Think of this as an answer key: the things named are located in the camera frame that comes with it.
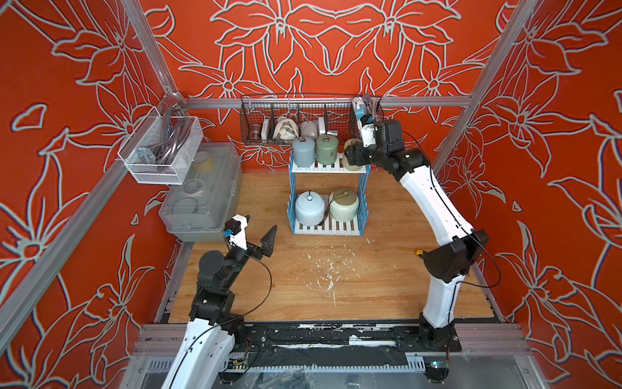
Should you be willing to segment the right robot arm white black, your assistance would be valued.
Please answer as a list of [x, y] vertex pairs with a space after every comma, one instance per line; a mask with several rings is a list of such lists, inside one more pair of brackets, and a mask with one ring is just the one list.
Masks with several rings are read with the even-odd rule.
[[430, 275], [418, 338], [422, 348], [448, 352], [460, 288], [471, 265], [483, 254], [489, 236], [484, 230], [474, 230], [452, 204], [424, 151], [406, 147], [399, 121], [375, 121], [366, 114], [359, 132], [361, 142], [344, 151], [349, 164], [376, 165], [392, 175], [413, 197], [437, 240], [436, 249], [418, 254]]

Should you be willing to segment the grey-blue tea canister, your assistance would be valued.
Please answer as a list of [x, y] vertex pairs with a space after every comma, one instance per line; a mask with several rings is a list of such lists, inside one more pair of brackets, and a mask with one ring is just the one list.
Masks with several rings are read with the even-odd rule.
[[298, 167], [311, 167], [315, 162], [315, 140], [306, 136], [294, 139], [293, 160]]

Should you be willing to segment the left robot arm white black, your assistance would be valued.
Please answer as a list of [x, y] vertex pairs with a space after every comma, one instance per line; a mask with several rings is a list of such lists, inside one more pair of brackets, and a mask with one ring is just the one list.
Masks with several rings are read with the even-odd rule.
[[224, 234], [228, 252], [208, 251], [201, 257], [190, 320], [163, 388], [211, 388], [228, 369], [231, 352], [239, 345], [250, 349], [245, 316], [232, 312], [232, 286], [249, 261], [260, 263], [273, 255], [277, 231], [272, 226], [254, 245], [241, 222], [230, 220]]

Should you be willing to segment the green tea canister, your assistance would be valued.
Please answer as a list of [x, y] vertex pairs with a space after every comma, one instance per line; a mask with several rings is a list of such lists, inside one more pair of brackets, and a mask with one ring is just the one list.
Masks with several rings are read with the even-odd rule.
[[333, 135], [321, 135], [315, 142], [315, 158], [319, 165], [333, 165], [338, 159], [339, 140]]

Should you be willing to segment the yellow tea canister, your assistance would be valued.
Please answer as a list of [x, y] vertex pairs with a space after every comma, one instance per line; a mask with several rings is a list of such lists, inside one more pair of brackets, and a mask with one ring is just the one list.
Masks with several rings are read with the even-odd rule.
[[356, 171], [364, 167], [358, 157], [358, 146], [362, 144], [361, 139], [349, 139], [343, 147], [342, 165], [345, 170]]

